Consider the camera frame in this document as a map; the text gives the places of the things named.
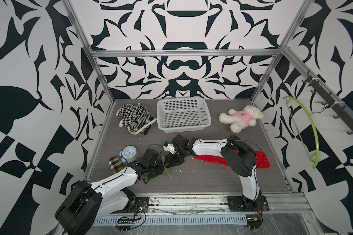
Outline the green knitted scarf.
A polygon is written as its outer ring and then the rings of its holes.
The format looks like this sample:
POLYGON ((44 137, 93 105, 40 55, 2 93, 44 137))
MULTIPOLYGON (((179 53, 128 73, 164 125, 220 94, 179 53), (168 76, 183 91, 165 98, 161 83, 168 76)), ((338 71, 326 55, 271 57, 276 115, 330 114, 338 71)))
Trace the green knitted scarf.
POLYGON ((147 184, 150 180, 157 178, 159 176, 170 175, 170 170, 165 166, 166 155, 161 154, 156 160, 156 165, 153 171, 144 179, 144 183, 147 184))

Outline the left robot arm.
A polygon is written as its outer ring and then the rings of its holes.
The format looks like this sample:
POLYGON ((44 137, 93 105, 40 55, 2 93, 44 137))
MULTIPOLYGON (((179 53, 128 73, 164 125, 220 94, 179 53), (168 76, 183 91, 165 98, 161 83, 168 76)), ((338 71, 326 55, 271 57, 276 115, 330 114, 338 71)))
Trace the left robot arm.
POLYGON ((129 205, 135 196, 128 188, 140 180, 149 180, 164 171, 160 153, 149 148, 137 161, 114 175, 89 183, 77 183, 55 213, 55 218, 69 235, 84 235, 93 223, 129 205))

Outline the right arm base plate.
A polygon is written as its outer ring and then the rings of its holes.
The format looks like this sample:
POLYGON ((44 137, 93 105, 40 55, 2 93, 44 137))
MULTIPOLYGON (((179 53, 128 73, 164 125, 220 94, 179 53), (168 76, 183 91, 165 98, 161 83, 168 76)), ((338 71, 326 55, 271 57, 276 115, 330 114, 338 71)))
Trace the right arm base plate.
POLYGON ((230 211, 237 212, 256 212, 261 210, 269 211, 269 205, 265 196, 260 195, 255 201, 245 198, 244 196, 228 196, 227 203, 230 211))

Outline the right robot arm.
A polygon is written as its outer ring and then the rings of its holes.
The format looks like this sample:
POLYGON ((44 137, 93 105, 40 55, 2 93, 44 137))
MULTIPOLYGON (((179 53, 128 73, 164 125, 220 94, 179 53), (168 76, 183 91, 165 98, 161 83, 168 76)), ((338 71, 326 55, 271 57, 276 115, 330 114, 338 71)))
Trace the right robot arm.
POLYGON ((222 140, 194 138, 190 141, 178 134, 165 142, 163 149, 169 152, 165 158, 167 168, 181 165, 188 156, 210 156, 215 161, 225 161, 239 175, 245 200, 255 202, 261 194, 256 174, 257 152, 235 135, 222 140))

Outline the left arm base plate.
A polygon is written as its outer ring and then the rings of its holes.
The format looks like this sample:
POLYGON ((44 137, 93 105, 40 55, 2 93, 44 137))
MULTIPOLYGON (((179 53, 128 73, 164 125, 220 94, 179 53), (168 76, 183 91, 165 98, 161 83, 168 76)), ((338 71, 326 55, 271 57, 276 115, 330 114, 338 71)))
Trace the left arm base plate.
POLYGON ((120 212, 122 213, 134 213, 137 209, 141 209, 147 212, 149 208, 149 198, 148 197, 134 197, 131 198, 124 209, 120 212))

